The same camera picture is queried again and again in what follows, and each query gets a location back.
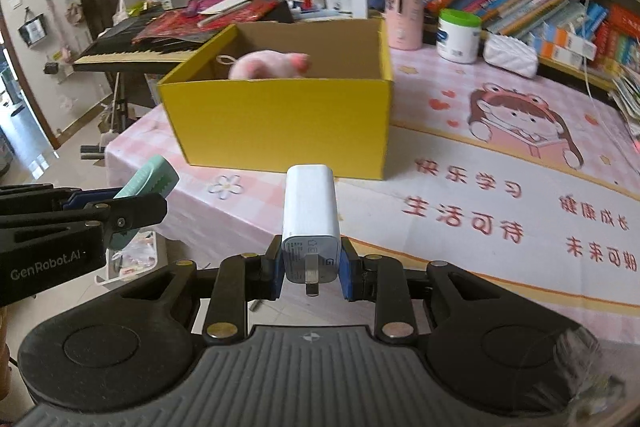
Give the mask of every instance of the white cable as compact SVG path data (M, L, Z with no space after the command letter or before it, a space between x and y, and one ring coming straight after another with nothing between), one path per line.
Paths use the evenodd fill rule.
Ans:
M584 0L585 16L582 19L582 38L583 39L586 39L587 37L586 29L585 29L586 22L587 22L586 13L587 13L587 10L589 9L590 1L591 0ZM587 93L591 100L591 105L593 105L593 109L595 110L596 115L598 117L598 121L602 124L602 126L604 127L604 130L607 132L610 139L612 139L613 142L616 144L616 147L618 148L618 151L620 152L620 154L622 154L622 157L626 160L626 162L634 170L634 172L640 176L640 171L638 171L638 169L636 169L636 166L633 165L633 163L631 163L631 160L628 158L628 156L626 156L622 148L622 145L620 145L620 142L616 139L615 136L613 136L613 133L609 130L609 127L607 127L607 125L604 123L604 118L602 117L600 110L598 109L598 106L595 103L595 100L593 100L593 95L591 94L591 85L589 84L589 73L587 72L587 58L584 55L582 56L582 71L584 72L584 83L587 86Z

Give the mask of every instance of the black clamp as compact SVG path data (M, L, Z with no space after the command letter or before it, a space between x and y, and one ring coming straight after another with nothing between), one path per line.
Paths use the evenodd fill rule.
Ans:
M160 194L97 199L104 195L47 184L1 187L0 306L104 266L114 233L160 223L166 215Z

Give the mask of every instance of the white pouch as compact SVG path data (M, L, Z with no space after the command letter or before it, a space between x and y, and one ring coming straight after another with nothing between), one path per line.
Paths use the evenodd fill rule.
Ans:
M527 78L536 76L538 70L538 54L535 49L513 37L491 35L484 43L482 56L487 64Z

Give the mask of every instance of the box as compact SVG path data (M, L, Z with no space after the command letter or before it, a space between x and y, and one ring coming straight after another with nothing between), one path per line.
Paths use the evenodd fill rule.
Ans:
M582 55L553 44L552 42L543 41L539 37L534 37L529 41L529 45L535 48L538 55L544 58L551 58L556 62L560 62L565 66L579 70L582 67Z
M306 78L226 80L229 66L216 61L264 49L309 54ZM383 20L231 25L159 90L191 165L325 164L335 176L383 178L392 93Z
M593 60L596 56L597 48L593 42L556 26L547 26L545 28L544 39L557 44L561 48L566 48L571 52L582 55L588 60Z

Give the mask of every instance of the stuffed toy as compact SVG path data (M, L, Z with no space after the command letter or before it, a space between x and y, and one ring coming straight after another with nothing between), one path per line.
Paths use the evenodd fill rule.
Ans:
M299 78L306 73L309 65L309 55L264 50L249 53L233 61L233 66L229 70L229 79Z

